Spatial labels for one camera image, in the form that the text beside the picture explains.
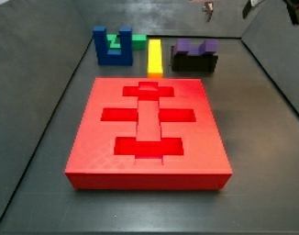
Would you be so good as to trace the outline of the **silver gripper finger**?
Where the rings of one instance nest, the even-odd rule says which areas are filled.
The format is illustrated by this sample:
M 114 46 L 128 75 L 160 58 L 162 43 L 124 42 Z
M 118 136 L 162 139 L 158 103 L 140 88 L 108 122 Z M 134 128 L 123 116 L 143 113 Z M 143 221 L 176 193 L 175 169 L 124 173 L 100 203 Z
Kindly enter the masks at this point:
M 250 11 L 263 2 L 265 0 L 247 0 L 243 8 L 243 18 L 247 18 Z
M 213 15 L 214 15 L 214 11 L 215 11 L 214 3 L 204 2 L 203 7 L 202 7 L 202 11 L 206 13 L 206 22 L 210 22 Z

